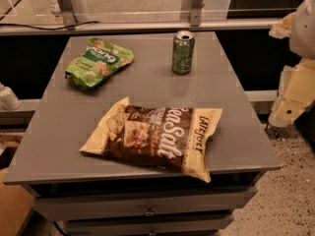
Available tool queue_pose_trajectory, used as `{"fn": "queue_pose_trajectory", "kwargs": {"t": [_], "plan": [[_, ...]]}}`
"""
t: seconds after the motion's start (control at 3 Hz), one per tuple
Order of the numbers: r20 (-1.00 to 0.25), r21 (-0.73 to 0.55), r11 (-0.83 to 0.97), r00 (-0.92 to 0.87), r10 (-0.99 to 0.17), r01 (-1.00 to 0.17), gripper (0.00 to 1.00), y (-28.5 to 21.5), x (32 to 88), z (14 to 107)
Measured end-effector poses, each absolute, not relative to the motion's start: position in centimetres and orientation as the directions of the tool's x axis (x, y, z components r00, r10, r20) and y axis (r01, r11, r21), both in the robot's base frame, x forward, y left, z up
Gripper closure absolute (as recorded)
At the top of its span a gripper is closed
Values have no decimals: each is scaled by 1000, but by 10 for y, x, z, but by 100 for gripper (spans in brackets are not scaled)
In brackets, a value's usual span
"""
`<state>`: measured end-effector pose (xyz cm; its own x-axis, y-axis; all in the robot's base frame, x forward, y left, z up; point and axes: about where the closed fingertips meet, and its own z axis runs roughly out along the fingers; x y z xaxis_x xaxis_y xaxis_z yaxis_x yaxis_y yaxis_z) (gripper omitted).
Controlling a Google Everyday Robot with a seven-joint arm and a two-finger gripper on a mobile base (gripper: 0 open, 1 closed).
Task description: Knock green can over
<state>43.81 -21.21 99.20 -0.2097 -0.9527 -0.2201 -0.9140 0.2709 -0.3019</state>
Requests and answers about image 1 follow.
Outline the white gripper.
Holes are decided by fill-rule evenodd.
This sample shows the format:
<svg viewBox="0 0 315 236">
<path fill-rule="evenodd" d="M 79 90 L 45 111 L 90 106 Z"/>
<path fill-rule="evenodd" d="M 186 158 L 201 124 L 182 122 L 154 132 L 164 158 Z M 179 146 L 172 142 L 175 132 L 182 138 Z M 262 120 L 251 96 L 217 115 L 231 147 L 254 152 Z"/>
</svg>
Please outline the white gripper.
<svg viewBox="0 0 315 236">
<path fill-rule="evenodd" d="M 280 86 L 268 122 L 282 128 L 293 124 L 315 100 L 315 61 L 302 59 L 295 67 L 285 66 Z"/>
</svg>

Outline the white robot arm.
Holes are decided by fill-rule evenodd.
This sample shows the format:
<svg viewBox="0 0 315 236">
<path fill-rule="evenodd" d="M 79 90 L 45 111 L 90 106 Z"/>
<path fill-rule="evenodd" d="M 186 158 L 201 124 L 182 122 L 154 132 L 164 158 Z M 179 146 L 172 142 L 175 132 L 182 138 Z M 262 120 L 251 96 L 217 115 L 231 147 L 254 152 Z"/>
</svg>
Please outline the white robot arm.
<svg viewBox="0 0 315 236">
<path fill-rule="evenodd" d="M 292 124 L 315 101 L 315 0 L 304 0 L 294 13 L 279 20 L 269 31 L 277 39 L 289 38 L 289 49 L 301 57 L 294 67 L 284 66 L 269 123 Z"/>
</svg>

